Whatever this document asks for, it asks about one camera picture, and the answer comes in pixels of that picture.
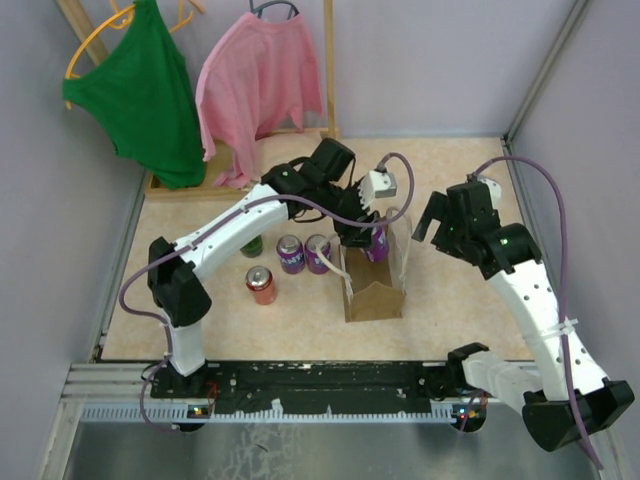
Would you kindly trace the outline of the burlap canvas tote bag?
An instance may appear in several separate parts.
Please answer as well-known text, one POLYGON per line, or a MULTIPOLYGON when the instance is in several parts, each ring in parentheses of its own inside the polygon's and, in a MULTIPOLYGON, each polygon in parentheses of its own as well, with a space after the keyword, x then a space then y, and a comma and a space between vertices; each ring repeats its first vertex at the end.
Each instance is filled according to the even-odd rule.
POLYGON ((390 224, 383 229, 389 244, 387 258, 369 262, 363 250, 340 246, 335 261, 326 261, 329 271, 341 278, 344 317, 347 323, 382 321, 403 316, 406 279, 411 249, 412 222, 402 215, 405 237, 398 238, 390 224))

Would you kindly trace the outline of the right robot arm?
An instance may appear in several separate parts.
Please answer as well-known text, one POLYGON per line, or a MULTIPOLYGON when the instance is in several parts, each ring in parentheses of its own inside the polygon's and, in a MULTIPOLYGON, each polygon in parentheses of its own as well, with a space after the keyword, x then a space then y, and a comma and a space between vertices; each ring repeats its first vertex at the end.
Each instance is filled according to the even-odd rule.
POLYGON ((627 381, 610 379, 584 347, 528 229, 501 225, 491 187, 474 176, 431 194, 413 239, 424 240, 433 221, 439 227, 432 244, 480 270, 511 311, 537 368, 529 373, 471 343, 448 354, 445 393, 482 390, 501 400, 549 452, 609 428, 632 405, 634 392, 627 381))

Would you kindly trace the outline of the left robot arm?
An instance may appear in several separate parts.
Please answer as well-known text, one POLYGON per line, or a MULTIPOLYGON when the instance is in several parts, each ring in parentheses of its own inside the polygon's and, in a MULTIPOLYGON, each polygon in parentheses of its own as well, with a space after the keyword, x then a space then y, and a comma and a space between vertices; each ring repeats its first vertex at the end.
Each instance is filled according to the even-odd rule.
POLYGON ((385 167, 378 166, 360 180, 339 186, 338 180, 354 163, 349 148, 326 138, 310 156, 272 167, 240 201, 207 225, 173 243, 158 238, 151 244, 153 267, 147 285, 169 323, 169 362, 176 389, 194 397, 207 387, 200 322, 212 300, 204 283, 249 241, 315 209, 333 218, 343 243, 370 246, 371 235, 364 227, 378 218, 370 206, 395 195, 397 184, 385 167))

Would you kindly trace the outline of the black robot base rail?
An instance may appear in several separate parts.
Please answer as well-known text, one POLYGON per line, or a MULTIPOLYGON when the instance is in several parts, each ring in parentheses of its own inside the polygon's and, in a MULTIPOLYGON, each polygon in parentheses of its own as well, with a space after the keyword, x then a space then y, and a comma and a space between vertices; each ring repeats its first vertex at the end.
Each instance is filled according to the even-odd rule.
POLYGON ((157 399, 203 398, 217 414, 429 413, 474 391, 446 363, 423 361, 209 361, 189 376, 169 365, 151 381, 157 399))

